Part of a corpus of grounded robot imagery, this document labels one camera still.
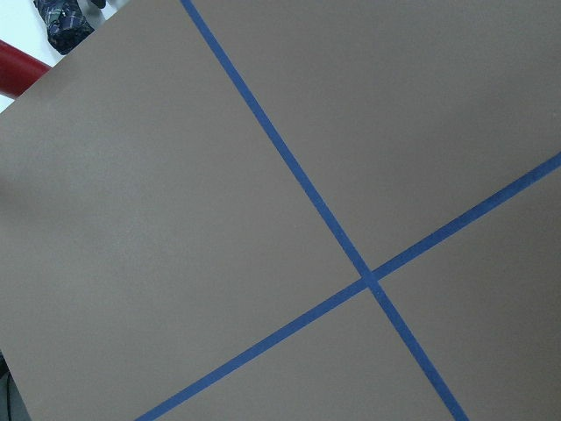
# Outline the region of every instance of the gray surface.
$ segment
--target gray surface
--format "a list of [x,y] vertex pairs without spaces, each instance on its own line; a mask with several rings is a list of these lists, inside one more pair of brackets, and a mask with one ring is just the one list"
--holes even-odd
[[365,291],[163,421],[452,420]]
[[[372,266],[558,152],[553,2],[196,4]],[[132,419],[357,277],[176,0],[131,2],[0,133],[0,338],[34,421]],[[527,194],[559,203],[546,185]],[[497,213],[384,282],[472,419],[558,408],[559,237],[512,203],[520,248]],[[445,283],[452,241],[468,266]],[[549,294],[508,289],[521,267],[495,260],[524,247]],[[472,299],[475,268],[509,307]],[[446,419],[367,297],[168,419]],[[513,338],[538,362],[521,371]]]
[[561,419],[561,172],[382,282],[471,419]]
[[195,3],[373,268],[561,148],[557,0]]
[[0,337],[34,421],[133,419],[357,278],[173,0],[125,6],[0,131]]

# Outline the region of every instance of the blue tape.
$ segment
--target blue tape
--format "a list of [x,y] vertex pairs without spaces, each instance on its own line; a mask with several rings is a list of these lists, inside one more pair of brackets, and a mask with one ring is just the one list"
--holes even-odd
[[300,331],[306,325],[320,318],[325,313],[334,309],[341,303],[347,301],[352,296],[355,296],[365,288],[369,288],[371,290],[380,307],[386,313],[394,329],[398,332],[401,339],[408,347],[409,351],[413,354],[415,360],[429,379],[430,383],[433,385],[435,391],[443,400],[444,404],[446,405],[454,419],[457,421],[468,420],[467,415],[462,410],[458,401],[455,399],[450,389],[446,386],[444,379],[437,372],[427,354],[423,351],[423,348],[416,340],[413,333],[409,330],[407,324],[405,323],[397,309],[394,307],[389,297],[386,295],[386,292],[380,286],[379,280],[393,273],[395,270],[412,261],[420,254],[431,249],[433,246],[444,241],[455,232],[458,232],[462,228],[468,226],[471,222],[487,214],[489,211],[496,208],[500,204],[506,202],[509,198],[516,195],[523,189],[526,189],[534,182],[537,182],[541,178],[545,177],[554,169],[559,168],[559,166],[561,166],[561,153],[555,155],[544,164],[533,169],[515,182],[509,184],[505,189],[502,189],[501,191],[495,193],[485,201],[471,208],[468,212],[452,220],[449,224],[444,225],[437,231],[433,232],[431,235],[415,243],[412,247],[393,257],[393,259],[389,260],[388,262],[384,263],[371,272],[365,261],[360,256],[356,247],[352,244],[351,240],[344,232],[342,226],[338,223],[337,219],[332,214],[327,204],[324,202],[319,192],[312,184],[311,180],[304,173],[302,167],[290,152],[287,145],[282,140],[280,134],[274,128],[270,119],[257,102],[257,99],[255,98],[253,93],[245,84],[239,72],[234,68],[226,52],[218,44],[217,39],[214,37],[209,27],[203,21],[198,10],[190,0],[180,1],[195,23],[199,32],[206,40],[210,49],[217,57],[218,61],[223,66],[228,76],[231,78],[240,95],[244,98],[253,115],[258,120],[259,124],[266,132],[269,139],[273,142],[273,145],[279,152],[280,156],[286,162],[296,180],[301,184],[310,201],[314,204],[320,216],[323,218],[325,224],[329,227],[329,229],[337,239],[339,245],[343,248],[344,252],[351,260],[352,264],[360,273],[362,278],[351,284],[349,287],[339,291],[334,296],[328,298],[323,303],[318,304],[312,310],[307,311],[289,324],[281,327],[275,333],[261,340],[251,348],[242,352],[237,357],[226,362],[221,367],[215,369],[197,382],[186,387],[184,390],[170,397],[152,410],[149,410],[146,414],[137,418],[136,421],[153,421],[158,417],[161,417],[171,409],[187,401],[190,397],[206,389],[213,383],[223,379],[226,375],[243,366],[245,363],[253,360],[254,358],[264,353],[266,350],[277,345],[282,340]]
[[[380,303],[382,309],[385,310],[390,321],[393,320],[392,325],[394,326],[398,325],[398,328],[396,328],[397,332],[400,334],[401,338],[408,346],[409,351],[414,355],[418,364],[421,366],[423,372],[425,373],[425,375],[427,375],[429,381],[431,382],[431,384],[433,384],[433,387],[435,387],[438,394],[442,398],[443,395],[448,394],[449,392],[449,390],[447,390],[448,388],[444,389],[441,386],[441,384],[444,385],[445,387],[446,386],[445,383],[440,382],[437,378],[433,377],[434,373],[437,374],[436,370],[433,371],[431,369],[428,370],[425,369],[429,364],[430,365],[432,364],[430,363],[424,352],[421,353],[416,351],[416,347],[418,346],[418,343],[416,342],[415,338],[413,337],[413,334],[411,333],[405,322],[402,320],[401,316],[399,315],[399,313],[397,312],[391,301],[387,298],[384,290],[380,287],[379,281],[382,278],[392,274],[395,270],[401,268],[406,263],[412,261],[420,254],[431,249],[433,246],[436,246],[438,243],[449,238],[454,233],[465,228],[471,222],[483,217],[489,211],[492,211],[497,206],[501,205],[502,203],[505,203],[508,199],[520,193],[521,191],[523,191],[533,183],[538,182],[539,180],[541,180],[542,178],[544,178],[546,175],[553,172],[554,170],[558,169],[559,167],[561,167],[561,153],[558,153],[557,155],[553,156],[543,164],[532,169],[526,175],[523,175],[518,180],[510,183],[504,189],[501,189],[494,195],[485,199],[483,202],[471,208],[469,211],[453,219],[450,223],[442,226],[441,228],[431,233],[421,241],[415,243],[413,246],[411,246],[404,252],[397,254],[395,257],[393,257],[393,259],[388,260],[383,265],[377,267],[372,271],[371,276],[369,276],[369,279],[366,282],[363,279],[355,281],[347,288],[337,292],[335,295],[331,296],[323,303],[318,304],[312,310],[302,314],[291,323],[283,326],[278,331],[274,332],[273,334],[269,335],[265,339],[261,340],[260,342],[249,348],[248,350],[242,352],[237,357],[226,362],[221,367],[212,371],[208,375],[205,375],[197,382],[191,384],[190,386],[186,387],[184,390],[173,395],[172,397],[170,397],[163,403],[159,404],[152,410],[149,410],[146,414],[137,418],[135,421],[154,421],[155,419],[163,416],[173,408],[184,403],[185,401],[187,401],[197,393],[205,390],[207,387],[211,386],[215,382],[218,382],[226,375],[242,367],[244,364],[258,357],[259,355],[261,355],[268,349],[272,348],[282,340],[300,331],[303,327],[309,325],[314,320],[317,320],[325,313],[327,313],[330,310],[333,310],[338,305],[344,303],[345,301],[352,298],[353,296],[356,296],[359,292],[363,291],[366,288],[370,288],[370,290],[374,294],[374,297]],[[455,413],[455,406],[451,405],[451,401],[446,400],[444,401],[444,404],[451,411],[455,419],[466,419],[466,418],[461,418],[461,415]]]
[[558,153],[557,155],[549,158],[543,164],[532,169],[516,181],[511,182],[507,187],[499,190],[497,193],[488,197],[483,202],[476,204],[467,212],[453,219],[451,222],[434,231],[421,241],[415,243],[407,250],[399,253],[398,255],[393,257],[393,259],[376,268],[373,271],[374,278],[380,280],[383,277],[391,274],[396,269],[401,268],[406,263],[412,261],[414,258],[436,246],[438,243],[444,241],[445,239],[448,239],[451,235],[465,228],[476,219],[479,219],[482,216],[486,215],[497,206],[505,203],[508,199],[517,195],[535,182],[541,180],[546,175],[558,169],[559,167],[561,167],[561,153]]
[[229,375],[232,371],[242,367],[247,362],[253,360],[254,358],[260,356],[266,350],[277,345],[282,340],[288,338],[289,336],[300,331],[303,327],[309,325],[314,320],[319,319],[328,311],[331,311],[338,307],[341,303],[344,303],[348,299],[356,296],[359,292],[366,288],[365,283],[362,279],[355,281],[345,289],[337,292],[333,296],[329,297],[324,302],[318,304],[313,309],[306,311],[304,314],[295,318],[292,322],[287,325],[282,326],[275,333],[267,336],[265,339],[261,340],[251,348],[243,351],[240,355],[232,358],[216,370],[208,373],[203,378],[194,382],[190,386],[187,386],[181,392],[173,395],[166,401],[160,403],[158,406],[149,410],[146,414],[141,417],[136,418],[135,421],[153,421],[162,415],[166,414],[176,406],[184,403],[189,398],[193,397],[197,393],[205,390],[207,387],[223,379],[226,375]]
[[239,94],[244,98],[247,106],[250,108],[253,115],[255,116],[271,142],[273,142],[274,147],[277,149],[282,159],[286,162],[288,168],[290,168],[290,171],[292,171],[292,174],[300,183],[300,185],[304,189],[304,192],[306,193],[306,195],[308,195],[309,200],[314,204],[317,211],[323,218],[323,221],[325,221],[325,224],[329,227],[329,229],[337,239],[339,245],[343,248],[345,254],[351,260],[354,267],[357,269],[361,276],[365,276],[370,273],[370,269],[366,265],[365,261],[362,259],[347,234],[343,231],[343,228],[338,223],[333,213],[331,213],[331,210],[323,201],[319,192],[312,184],[312,181],[308,178],[292,152],[290,152],[288,146],[286,145],[280,134],[277,132],[277,130],[274,128],[273,123],[271,123],[271,120],[263,111],[263,108],[261,108],[261,105],[259,105],[257,99],[245,84],[239,72],[236,70],[236,68],[234,68],[234,65],[232,64],[226,52],[222,49],[220,44],[218,44],[218,41],[213,35],[210,28],[207,26],[204,20],[202,20],[202,17],[196,7],[190,0],[180,1],[195,23],[195,26],[201,33],[204,40],[209,45],[218,61],[220,61],[220,64],[224,68],[225,72],[234,83],[234,86],[236,86]]
[[423,351],[421,344],[419,344],[413,332],[408,328],[405,320],[403,320],[400,313],[394,307],[384,289],[373,277],[366,280],[366,284],[454,419],[456,421],[469,421],[458,400],[454,397],[432,361],[430,361],[429,356]]

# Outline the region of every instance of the white surface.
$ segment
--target white surface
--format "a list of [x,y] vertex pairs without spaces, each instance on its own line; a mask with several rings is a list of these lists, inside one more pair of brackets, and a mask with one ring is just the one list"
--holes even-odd
[[[127,2],[109,0],[100,13],[89,0],[78,0],[86,18],[95,28]],[[0,39],[49,66],[54,66],[63,57],[46,40],[45,24],[32,0],[0,0]],[[12,99],[0,95],[0,112],[11,103]]]

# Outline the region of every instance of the dark fabric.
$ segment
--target dark fabric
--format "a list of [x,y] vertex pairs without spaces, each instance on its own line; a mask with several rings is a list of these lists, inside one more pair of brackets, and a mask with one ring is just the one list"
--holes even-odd
[[8,364],[6,364],[6,360],[2,353],[0,353],[0,378],[4,377],[6,373],[8,373]]
[[76,0],[33,0],[46,25],[49,43],[61,54],[70,53],[93,31]]

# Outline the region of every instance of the red pipe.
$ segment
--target red pipe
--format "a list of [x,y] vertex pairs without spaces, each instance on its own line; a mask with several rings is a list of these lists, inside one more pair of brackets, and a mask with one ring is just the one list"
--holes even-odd
[[0,40],[0,94],[17,98],[50,66]]

